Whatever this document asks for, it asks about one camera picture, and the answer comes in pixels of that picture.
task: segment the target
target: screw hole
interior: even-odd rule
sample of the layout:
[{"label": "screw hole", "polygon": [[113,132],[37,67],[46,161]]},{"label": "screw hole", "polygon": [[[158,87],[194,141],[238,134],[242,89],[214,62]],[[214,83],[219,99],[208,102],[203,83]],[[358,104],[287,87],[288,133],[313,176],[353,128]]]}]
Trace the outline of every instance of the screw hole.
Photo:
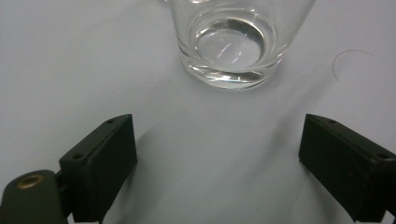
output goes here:
[{"label": "screw hole", "polygon": [[79,160],[79,159],[81,159],[83,156],[84,156],[84,155],[82,155],[81,153],[78,153],[78,154],[76,154],[76,155],[73,156],[73,159],[74,159],[74,160]]},{"label": "screw hole", "polygon": [[389,160],[389,159],[390,159],[389,156],[387,156],[387,155],[385,155],[385,154],[382,154],[382,153],[377,154],[376,156],[379,157],[379,158],[381,158],[381,159],[383,159],[383,160]]},{"label": "screw hole", "polygon": [[18,183],[18,188],[29,189],[40,184],[43,180],[44,180],[43,175],[29,175]]}]

